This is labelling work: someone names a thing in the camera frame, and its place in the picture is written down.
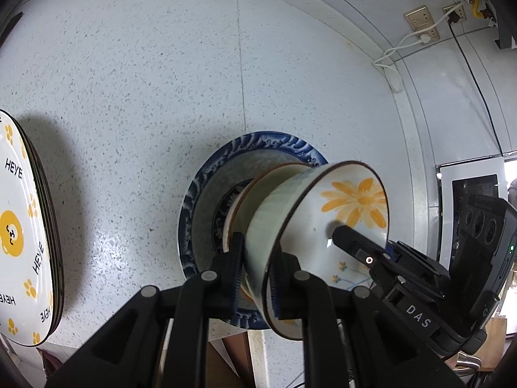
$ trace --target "microwave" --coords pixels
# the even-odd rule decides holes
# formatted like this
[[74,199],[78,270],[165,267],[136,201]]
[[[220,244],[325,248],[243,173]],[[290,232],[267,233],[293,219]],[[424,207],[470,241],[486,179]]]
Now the microwave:
[[458,249],[459,211],[470,194],[489,195],[508,200],[505,161],[485,158],[439,167],[441,175],[441,241],[438,258],[449,269]]

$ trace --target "screw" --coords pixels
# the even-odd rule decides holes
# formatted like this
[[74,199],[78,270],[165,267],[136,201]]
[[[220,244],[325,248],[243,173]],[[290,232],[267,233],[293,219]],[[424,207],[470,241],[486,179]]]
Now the screw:
[[359,299],[366,299],[370,296],[370,289],[364,286],[355,286],[353,294],[355,294]]
[[201,279],[205,281],[214,281],[217,278],[217,273],[214,270],[207,270],[201,273]]
[[154,287],[154,286],[142,287],[142,290],[140,290],[140,294],[143,297],[153,297],[156,294],[156,287]]
[[308,280],[311,277],[306,271],[298,270],[294,273],[294,278],[299,281]]

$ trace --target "oval plate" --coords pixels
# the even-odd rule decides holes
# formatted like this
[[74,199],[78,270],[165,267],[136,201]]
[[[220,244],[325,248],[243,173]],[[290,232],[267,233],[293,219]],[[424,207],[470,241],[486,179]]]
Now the oval plate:
[[[255,176],[282,163],[326,164],[310,144],[292,135],[261,131],[243,135],[218,149],[196,173],[184,197],[178,221],[178,250],[183,272],[191,278],[222,253],[224,219],[234,199]],[[239,308],[227,323],[268,329],[254,303],[240,291]]]
[[47,234],[27,147],[11,117],[0,115],[0,331],[35,346],[53,318]]

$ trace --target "blue and white plate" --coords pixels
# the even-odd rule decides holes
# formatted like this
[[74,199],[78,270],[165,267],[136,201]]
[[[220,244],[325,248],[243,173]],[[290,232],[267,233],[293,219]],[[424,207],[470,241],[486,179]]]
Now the blue and white plate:
[[[196,173],[183,200],[178,223],[178,250],[187,278],[210,267],[223,252],[224,219],[234,199],[255,176],[283,163],[326,164],[310,144],[292,135],[261,131],[243,135],[217,150]],[[229,324],[245,329],[269,326],[242,291]]]

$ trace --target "yellow paw print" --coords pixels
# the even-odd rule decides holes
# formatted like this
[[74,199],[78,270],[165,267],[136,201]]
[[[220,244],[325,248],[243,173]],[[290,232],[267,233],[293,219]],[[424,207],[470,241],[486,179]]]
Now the yellow paw print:
[[6,125],[5,126],[5,137],[7,138],[7,141],[9,141],[9,143],[11,143],[11,145],[12,145],[12,128],[11,128],[11,125]]
[[9,324],[9,328],[7,328],[9,330],[9,332],[13,335],[15,335],[17,332],[18,332],[18,328],[15,327],[15,323],[14,321],[9,318],[9,320],[7,321],[7,323]]
[[25,292],[27,296],[32,296],[34,299],[38,297],[36,294],[36,289],[34,289],[34,287],[32,286],[32,282],[30,280],[27,280],[23,285],[25,286],[25,289],[27,289],[27,291]]
[[22,136],[20,137],[20,144],[22,146],[22,156],[24,159],[27,159],[27,152],[25,151],[25,145],[23,144]]
[[33,198],[32,194],[30,195],[29,216],[38,217],[38,211],[36,210],[36,200]]

